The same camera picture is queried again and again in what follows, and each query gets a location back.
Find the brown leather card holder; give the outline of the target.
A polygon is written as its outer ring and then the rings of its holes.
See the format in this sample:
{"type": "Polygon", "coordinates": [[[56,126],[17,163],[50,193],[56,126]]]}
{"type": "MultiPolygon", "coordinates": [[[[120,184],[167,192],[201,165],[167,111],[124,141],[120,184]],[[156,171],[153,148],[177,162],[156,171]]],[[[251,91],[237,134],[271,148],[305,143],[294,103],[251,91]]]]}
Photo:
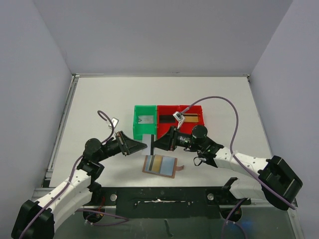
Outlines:
{"type": "Polygon", "coordinates": [[[163,155],[147,155],[142,172],[160,177],[175,178],[177,171],[182,171],[185,166],[177,165],[178,159],[163,155]]]}

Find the silver grey card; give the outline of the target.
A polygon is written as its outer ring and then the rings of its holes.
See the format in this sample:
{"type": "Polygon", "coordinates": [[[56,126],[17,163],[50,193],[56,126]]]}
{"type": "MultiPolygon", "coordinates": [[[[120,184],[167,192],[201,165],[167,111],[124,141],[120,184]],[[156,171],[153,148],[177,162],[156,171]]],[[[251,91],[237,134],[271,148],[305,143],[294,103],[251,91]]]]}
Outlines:
{"type": "Polygon", "coordinates": [[[154,116],[138,116],[138,124],[154,124],[154,116]]]}

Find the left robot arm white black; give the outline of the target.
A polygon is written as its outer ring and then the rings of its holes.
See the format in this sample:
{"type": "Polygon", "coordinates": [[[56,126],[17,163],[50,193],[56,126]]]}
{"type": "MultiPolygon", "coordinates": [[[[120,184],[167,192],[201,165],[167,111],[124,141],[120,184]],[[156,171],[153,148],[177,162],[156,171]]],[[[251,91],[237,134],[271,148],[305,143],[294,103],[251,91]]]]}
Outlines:
{"type": "Polygon", "coordinates": [[[92,138],[85,143],[83,154],[76,160],[70,176],[36,201],[21,206],[11,237],[13,239],[51,239],[62,223],[80,207],[100,202],[102,193],[96,179],[104,166],[102,160],[119,153],[124,156],[147,148],[145,143],[127,137],[122,131],[102,143],[92,138]]]}

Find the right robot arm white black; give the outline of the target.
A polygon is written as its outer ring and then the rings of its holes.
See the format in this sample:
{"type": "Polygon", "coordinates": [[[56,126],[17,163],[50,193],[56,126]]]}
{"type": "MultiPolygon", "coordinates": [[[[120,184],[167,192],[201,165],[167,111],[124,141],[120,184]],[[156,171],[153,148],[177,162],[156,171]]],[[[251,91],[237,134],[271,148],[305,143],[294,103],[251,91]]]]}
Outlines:
{"type": "Polygon", "coordinates": [[[197,153],[197,157],[207,165],[229,169],[257,181],[257,184],[242,186],[236,180],[223,189],[222,198],[226,203],[232,204],[238,199],[251,198],[267,200],[283,211],[296,208],[293,201],[303,183],[279,156],[259,158],[235,152],[210,139],[207,128],[202,125],[196,125],[191,134],[182,133],[172,126],[166,134],[154,141],[152,146],[165,151],[182,147],[197,153]]]}

